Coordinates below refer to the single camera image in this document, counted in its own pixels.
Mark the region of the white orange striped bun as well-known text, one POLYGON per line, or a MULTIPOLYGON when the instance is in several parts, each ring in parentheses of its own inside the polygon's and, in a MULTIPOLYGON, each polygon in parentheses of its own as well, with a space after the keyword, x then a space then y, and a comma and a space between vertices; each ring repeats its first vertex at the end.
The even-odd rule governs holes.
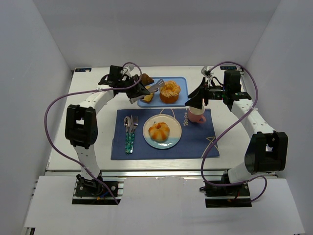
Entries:
POLYGON ((152 125, 148 129, 148 133, 152 140, 157 142, 164 142, 169 137, 170 128, 165 122, 159 122, 152 125))

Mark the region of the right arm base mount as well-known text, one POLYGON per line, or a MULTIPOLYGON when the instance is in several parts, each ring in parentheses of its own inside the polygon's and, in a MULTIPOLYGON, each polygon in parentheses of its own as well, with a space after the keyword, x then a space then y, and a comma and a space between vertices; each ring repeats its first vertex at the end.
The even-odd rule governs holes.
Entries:
POLYGON ((207 208, 249 208, 252 207, 250 191, 247 184, 216 187, 204 183, 199 188, 205 195, 207 208))

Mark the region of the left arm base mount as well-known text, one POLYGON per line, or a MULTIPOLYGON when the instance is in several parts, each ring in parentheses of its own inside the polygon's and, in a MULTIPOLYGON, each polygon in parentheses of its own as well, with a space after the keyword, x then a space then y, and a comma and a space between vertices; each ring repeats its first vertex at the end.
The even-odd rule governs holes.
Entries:
MULTIPOLYGON (((118 201, 121 200, 123 194, 124 183, 122 181, 105 181, 105 184, 110 188, 114 197, 118 201)), ((78 180, 76 180, 75 188, 73 192, 72 202, 73 205, 113 205, 117 206, 117 203, 104 187, 100 186, 100 189, 84 186, 78 180)))

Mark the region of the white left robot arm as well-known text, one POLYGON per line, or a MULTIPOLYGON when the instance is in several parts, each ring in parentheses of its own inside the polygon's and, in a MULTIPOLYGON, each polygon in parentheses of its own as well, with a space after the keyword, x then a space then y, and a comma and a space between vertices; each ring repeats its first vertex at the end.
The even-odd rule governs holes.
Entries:
POLYGON ((132 65, 111 65, 109 74, 100 79, 96 91, 79 104, 67 108, 65 138, 73 146, 81 164, 79 181, 92 184, 101 179, 94 150, 98 137, 97 114, 100 110, 119 93, 125 93, 129 99, 148 94, 141 82, 142 71, 131 75, 132 65))

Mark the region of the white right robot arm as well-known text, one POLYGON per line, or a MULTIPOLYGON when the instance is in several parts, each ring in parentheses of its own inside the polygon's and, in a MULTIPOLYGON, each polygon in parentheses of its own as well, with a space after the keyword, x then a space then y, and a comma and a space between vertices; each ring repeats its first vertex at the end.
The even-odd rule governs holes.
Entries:
POLYGON ((257 101, 252 100, 247 92, 242 91, 241 73, 238 70, 225 70, 224 81, 216 86, 213 73, 209 67, 201 70, 203 79, 200 85, 188 95, 185 103, 188 107, 200 109, 209 100, 222 100, 229 110, 238 118, 250 137, 244 161, 227 170, 219 186, 230 187, 249 182, 265 173, 285 169, 288 136, 277 132, 259 114, 257 101))

